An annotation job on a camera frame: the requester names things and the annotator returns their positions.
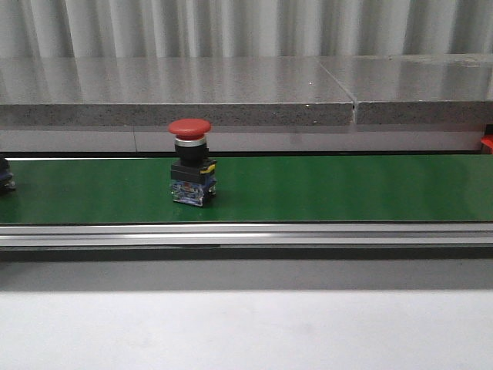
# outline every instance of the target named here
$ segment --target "metal side rail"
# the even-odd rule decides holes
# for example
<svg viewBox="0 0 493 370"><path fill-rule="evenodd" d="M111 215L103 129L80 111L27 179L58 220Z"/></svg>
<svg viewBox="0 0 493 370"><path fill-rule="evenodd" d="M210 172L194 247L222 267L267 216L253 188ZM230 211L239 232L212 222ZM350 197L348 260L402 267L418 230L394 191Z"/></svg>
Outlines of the metal side rail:
<svg viewBox="0 0 493 370"><path fill-rule="evenodd" d="M3 247L493 247L493 223L2 226Z"/></svg>

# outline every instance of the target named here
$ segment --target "red mushroom button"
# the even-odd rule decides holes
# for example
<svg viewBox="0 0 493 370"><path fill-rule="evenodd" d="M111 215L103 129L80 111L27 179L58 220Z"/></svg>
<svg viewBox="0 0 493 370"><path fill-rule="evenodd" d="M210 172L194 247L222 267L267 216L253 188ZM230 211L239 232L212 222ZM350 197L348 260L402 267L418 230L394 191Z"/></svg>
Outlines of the red mushroom button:
<svg viewBox="0 0 493 370"><path fill-rule="evenodd" d="M209 121L199 118L178 119L170 123L168 130L180 140L199 140L209 132L211 124Z"/></svg>

